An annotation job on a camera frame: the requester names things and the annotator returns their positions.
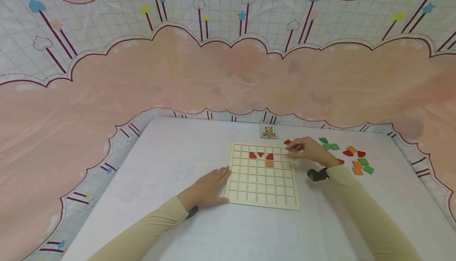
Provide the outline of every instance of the beige sleeve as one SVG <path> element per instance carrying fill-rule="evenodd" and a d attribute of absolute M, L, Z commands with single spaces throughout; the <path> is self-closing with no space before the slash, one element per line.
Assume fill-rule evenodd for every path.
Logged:
<path fill-rule="evenodd" d="M 88 261 L 140 261 L 162 234 L 187 216 L 181 201 L 174 196 L 114 237 Z"/>
<path fill-rule="evenodd" d="M 327 174 L 376 261 L 421 261 L 404 232 L 347 168 L 328 168 Z"/>

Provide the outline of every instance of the right hand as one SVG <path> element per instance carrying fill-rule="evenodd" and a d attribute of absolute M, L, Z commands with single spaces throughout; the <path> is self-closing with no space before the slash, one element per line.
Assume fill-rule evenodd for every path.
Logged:
<path fill-rule="evenodd" d="M 286 147 L 290 157 L 305 158 L 330 168 L 339 165 L 339 161 L 310 137 L 297 138 Z"/>

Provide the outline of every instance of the orange square piece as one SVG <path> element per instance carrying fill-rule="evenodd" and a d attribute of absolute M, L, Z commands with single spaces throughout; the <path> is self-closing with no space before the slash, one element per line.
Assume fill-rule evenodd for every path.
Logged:
<path fill-rule="evenodd" d="M 266 167 L 274 168 L 274 161 L 273 160 L 266 160 Z"/>
<path fill-rule="evenodd" d="M 363 165 L 359 161 L 353 161 L 353 166 L 357 169 L 363 169 Z"/>
<path fill-rule="evenodd" d="M 356 168 L 356 167 L 353 167 L 353 173 L 355 175 L 361 175 L 361 176 L 364 175 L 363 171 L 360 168 Z"/>
<path fill-rule="evenodd" d="M 357 152 L 356 148 L 354 148 L 352 146 L 347 147 L 347 149 L 348 149 L 348 151 L 350 151 L 353 154 L 355 154 Z"/>

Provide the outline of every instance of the black object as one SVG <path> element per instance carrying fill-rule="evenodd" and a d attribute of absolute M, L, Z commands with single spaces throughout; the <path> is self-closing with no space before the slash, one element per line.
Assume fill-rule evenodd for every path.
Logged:
<path fill-rule="evenodd" d="M 314 182 L 322 181 L 326 178 L 329 178 L 328 174 L 326 174 L 326 170 L 326 167 L 318 172 L 315 169 L 310 169 L 309 171 L 307 171 L 307 176 L 309 176 L 309 178 Z"/>
<path fill-rule="evenodd" d="M 189 219 L 191 218 L 192 216 L 194 216 L 196 213 L 198 213 L 198 206 L 194 206 L 193 208 L 191 208 L 189 211 L 188 211 L 188 216 L 186 217 L 186 219 Z"/>

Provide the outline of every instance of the left hand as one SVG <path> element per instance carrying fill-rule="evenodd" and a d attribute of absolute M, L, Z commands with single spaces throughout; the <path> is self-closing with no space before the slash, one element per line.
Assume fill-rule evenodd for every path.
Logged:
<path fill-rule="evenodd" d="M 192 186 L 183 190 L 177 195 L 177 198 L 180 199 L 186 211 L 191 210 L 196 205 L 204 207 L 227 204 L 229 203 L 228 198 L 218 197 L 217 195 L 227 182 L 230 174 L 229 166 L 214 169 L 199 178 Z"/>

